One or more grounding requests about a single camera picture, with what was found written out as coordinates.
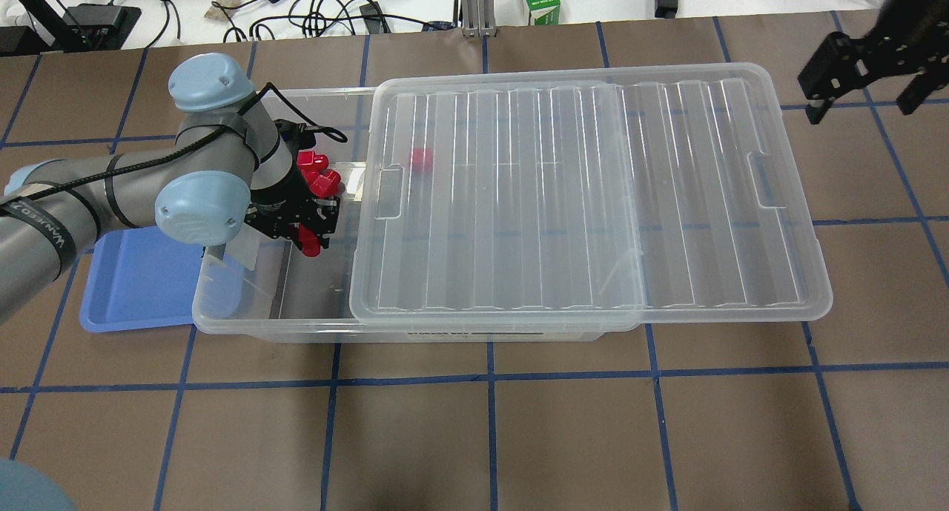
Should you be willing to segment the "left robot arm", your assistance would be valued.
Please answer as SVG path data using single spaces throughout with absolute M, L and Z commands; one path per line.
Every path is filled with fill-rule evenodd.
M 171 149 L 52 159 L 2 197 L 2 315 L 106 234 L 205 249 L 207 333 L 583 336 L 833 305 L 752 62 L 389 79 L 365 115 L 205 53 Z

